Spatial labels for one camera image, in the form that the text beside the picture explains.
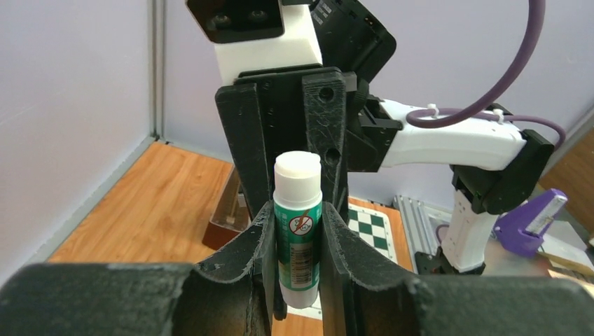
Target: green and white checkerboard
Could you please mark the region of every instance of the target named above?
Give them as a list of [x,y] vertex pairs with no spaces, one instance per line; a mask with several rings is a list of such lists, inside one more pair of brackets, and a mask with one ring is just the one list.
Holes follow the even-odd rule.
[[[386,258],[397,263],[392,229],[385,213],[349,204],[349,228]],[[287,307],[287,312],[312,319],[322,319],[322,305],[319,297],[309,308],[294,309]]]

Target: zip tie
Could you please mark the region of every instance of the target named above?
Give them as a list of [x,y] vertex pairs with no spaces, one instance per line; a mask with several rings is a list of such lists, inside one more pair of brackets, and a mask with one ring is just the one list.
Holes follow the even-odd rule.
[[433,117],[432,117],[433,119],[439,118],[439,108],[437,108],[437,105],[428,104],[427,109],[435,111],[435,113],[433,114]]
[[504,115],[503,115],[503,110],[501,110],[500,108],[496,108],[493,110],[493,114],[495,114],[497,117],[499,117],[499,120],[497,121],[498,124],[503,125],[504,120]]

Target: purple stapler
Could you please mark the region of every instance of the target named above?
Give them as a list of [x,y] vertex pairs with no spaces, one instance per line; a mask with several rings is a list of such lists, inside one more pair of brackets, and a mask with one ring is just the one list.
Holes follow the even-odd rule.
[[500,217],[493,231],[501,245],[510,252],[532,257],[542,245],[544,233],[567,203],[560,190],[550,189]]

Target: glue stick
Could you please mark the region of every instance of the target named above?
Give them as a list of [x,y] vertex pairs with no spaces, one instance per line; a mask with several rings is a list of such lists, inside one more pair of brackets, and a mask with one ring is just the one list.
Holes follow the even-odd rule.
[[275,162],[275,202],[279,282],[284,301],[302,309],[313,305],[319,283],[319,230],[322,165],[318,154],[294,151]]

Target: wooden table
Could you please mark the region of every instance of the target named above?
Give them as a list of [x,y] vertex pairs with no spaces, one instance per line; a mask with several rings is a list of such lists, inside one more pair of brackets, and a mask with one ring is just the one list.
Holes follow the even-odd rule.
[[[154,143],[70,237],[52,262],[197,263],[214,250],[202,245],[209,218],[232,165]],[[412,262],[400,213],[356,199],[388,215],[399,264]],[[322,335],[322,322],[288,315],[274,335]]]

